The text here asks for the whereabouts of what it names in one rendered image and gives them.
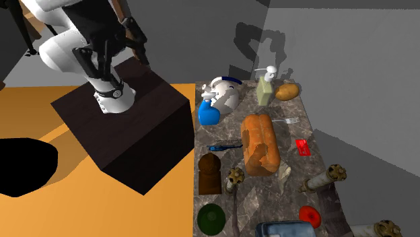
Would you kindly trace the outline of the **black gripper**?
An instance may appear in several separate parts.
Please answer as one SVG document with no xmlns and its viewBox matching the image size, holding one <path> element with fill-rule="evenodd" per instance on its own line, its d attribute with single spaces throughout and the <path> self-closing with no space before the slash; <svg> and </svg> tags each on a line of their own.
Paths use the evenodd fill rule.
<svg viewBox="0 0 420 237">
<path fill-rule="evenodd" d="M 94 58 L 95 51 L 105 51 L 106 43 L 111 47 L 111 55 L 119 54 L 128 46 L 140 64 L 149 67 L 145 54 L 147 37 L 133 17 L 125 18 L 122 24 L 118 19 L 104 22 L 86 20 L 85 32 L 86 46 L 73 48 L 72 53 L 88 77 L 114 83 L 114 76 L 105 69 L 105 61 L 98 62 Z"/>
</svg>

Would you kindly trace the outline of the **dark robot stand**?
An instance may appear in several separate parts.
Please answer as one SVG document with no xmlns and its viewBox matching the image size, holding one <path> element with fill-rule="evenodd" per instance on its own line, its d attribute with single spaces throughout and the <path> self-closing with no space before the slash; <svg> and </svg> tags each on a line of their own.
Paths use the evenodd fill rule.
<svg viewBox="0 0 420 237">
<path fill-rule="evenodd" d="M 195 146 L 190 102 L 133 57 L 115 69 L 136 91 L 127 111 L 101 112 L 90 83 L 52 107 L 101 171 L 145 195 Z"/>
</svg>

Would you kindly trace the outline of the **wooden table with black legs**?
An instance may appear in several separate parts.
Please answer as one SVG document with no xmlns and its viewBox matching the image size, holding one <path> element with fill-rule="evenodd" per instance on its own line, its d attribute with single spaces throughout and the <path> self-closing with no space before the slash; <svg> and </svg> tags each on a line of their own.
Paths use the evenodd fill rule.
<svg viewBox="0 0 420 237">
<path fill-rule="evenodd" d="M 28 46 L 28 51 L 25 53 L 27 57 L 39 54 L 33 47 L 33 42 L 41 39 L 40 33 L 44 28 L 48 28 L 54 36 L 57 35 L 56 30 L 51 25 L 37 20 L 21 0 L 0 0 L 0 8 L 8 9 L 11 13 L 16 26 Z"/>
</svg>

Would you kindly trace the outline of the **blue spray bottle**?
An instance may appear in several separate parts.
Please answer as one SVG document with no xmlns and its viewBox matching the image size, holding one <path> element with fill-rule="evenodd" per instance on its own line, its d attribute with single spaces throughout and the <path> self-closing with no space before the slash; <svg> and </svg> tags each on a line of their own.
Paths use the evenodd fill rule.
<svg viewBox="0 0 420 237">
<path fill-rule="evenodd" d="M 203 101 L 198 111 L 198 118 L 201 125 L 216 125 L 219 123 L 220 111 L 211 105 L 211 99 L 216 95 L 215 92 L 204 92 L 201 94 Z"/>
</svg>

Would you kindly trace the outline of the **blue pen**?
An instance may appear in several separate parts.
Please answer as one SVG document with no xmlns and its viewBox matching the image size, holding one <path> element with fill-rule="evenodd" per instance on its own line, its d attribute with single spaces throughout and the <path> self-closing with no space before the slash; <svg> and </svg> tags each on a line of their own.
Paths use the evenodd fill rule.
<svg viewBox="0 0 420 237">
<path fill-rule="evenodd" d="M 225 151 L 227 149 L 242 148 L 242 145 L 208 145 L 209 151 Z"/>
</svg>

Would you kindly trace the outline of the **green soap dispenser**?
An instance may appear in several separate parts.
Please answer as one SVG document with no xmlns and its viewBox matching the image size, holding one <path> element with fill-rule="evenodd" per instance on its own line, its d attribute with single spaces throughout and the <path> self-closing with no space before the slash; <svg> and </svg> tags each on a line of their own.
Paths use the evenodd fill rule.
<svg viewBox="0 0 420 237">
<path fill-rule="evenodd" d="M 273 80 L 277 73 L 277 68 L 269 65 L 266 68 L 256 69 L 256 71 L 265 71 L 265 74 L 259 77 L 256 96 L 259 106 L 267 106 L 273 93 Z"/>
</svg>

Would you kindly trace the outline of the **brown wooden grinder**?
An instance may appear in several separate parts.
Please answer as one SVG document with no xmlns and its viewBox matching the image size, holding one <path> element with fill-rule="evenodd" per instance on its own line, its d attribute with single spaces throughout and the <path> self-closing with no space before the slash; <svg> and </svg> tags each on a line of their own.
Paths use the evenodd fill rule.
<svg viewBox="0 0 420 237">
<path fill-rule="evenodd" d="M 198 163 L 199 194 L 218 195 L 221 190 L 221 161 L 212 153 L 203 155 Z"/>
</svg>

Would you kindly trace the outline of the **orange bread loaf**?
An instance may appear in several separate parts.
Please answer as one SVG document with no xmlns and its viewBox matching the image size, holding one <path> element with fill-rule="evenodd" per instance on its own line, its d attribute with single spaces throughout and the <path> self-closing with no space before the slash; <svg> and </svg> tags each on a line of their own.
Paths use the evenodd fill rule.
<svg viewBox="0 0 420 237">
<path fill-rule="evenodd" d="M 250 114 L 241 124 L 244 164 L 249 176 L 270 176 L 281 163 L 273 123 L 267 114 Z"/>
</svg>

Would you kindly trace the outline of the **brown potato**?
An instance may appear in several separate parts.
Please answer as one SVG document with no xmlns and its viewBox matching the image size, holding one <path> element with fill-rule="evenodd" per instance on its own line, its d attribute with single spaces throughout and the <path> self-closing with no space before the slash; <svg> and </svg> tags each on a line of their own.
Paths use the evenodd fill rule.
<svg viewBox="0 0 420 237">
<path fill-rule="evenodd" d="M 281 101 L 292 100 L 300 93 L 299 87 L 294 83 L 285 83 L 275 90 L 275 97 Z"/>
</svg>

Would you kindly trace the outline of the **silver fork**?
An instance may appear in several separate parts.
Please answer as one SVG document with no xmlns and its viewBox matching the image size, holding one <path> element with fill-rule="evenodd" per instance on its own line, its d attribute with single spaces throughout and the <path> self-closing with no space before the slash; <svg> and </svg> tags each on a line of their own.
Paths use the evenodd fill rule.
<svg viewBox="0 0 420 237">
<path fill-rule="evenodd" d="M 282 119 L 275 119 L 273 122 L 282 122 L 286 124 L 294 124 L 300 122 L 300 117 L 292 117 L 292 118 L 282 118 Z"/>
</svg>

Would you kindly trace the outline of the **dark green bowl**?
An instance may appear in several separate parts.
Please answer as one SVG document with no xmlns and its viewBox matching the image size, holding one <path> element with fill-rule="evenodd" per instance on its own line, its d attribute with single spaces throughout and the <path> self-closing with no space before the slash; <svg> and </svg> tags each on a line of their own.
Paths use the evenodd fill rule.
<svg viewBox="0 0 420 237">
<path fill-rule="evenodd" d="M 218 235 L 224 229 L 225 223 L 225 212 L 214 203 L 202 206 L 197 214 L 198 227 L 208 236 Z"/>
</svg>

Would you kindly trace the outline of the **pale crumpled lump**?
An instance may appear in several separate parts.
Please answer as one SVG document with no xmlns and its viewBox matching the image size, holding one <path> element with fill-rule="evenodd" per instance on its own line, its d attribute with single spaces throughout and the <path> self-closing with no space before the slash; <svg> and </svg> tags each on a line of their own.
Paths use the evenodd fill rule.
<svg viewBox="0 0 420 237">
<path fill-rule="evenodd" d="M 281 162 L 278 169 L 279 180 L 287 180 L 290 173 L 291 173 L 291 167 L 287 163 Z"/>
</svg>

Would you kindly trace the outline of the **red card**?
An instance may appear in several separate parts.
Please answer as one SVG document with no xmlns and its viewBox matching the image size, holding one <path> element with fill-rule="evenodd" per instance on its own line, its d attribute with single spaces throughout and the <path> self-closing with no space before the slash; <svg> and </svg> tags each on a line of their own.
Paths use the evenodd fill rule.
<svg viewBox="0 0 420 237">
<path fill-rule="evenodd" d="M 296 139 L 295 143 L 300 156 L 311 156 L 308 142 L 305 139 Z"/>
</svg>

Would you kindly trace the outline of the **blue grey box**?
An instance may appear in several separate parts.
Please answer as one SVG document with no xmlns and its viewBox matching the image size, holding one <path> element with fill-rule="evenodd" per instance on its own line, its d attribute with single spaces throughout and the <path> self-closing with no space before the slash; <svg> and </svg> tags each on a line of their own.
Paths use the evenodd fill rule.
<svg viewBox="0 0 420 237">
<path fill-rule="evenodd" d="M 309 222 L 262 222 L 255 227 L 255 237 L 316 237 L 316 233 Z"/>
</svg>

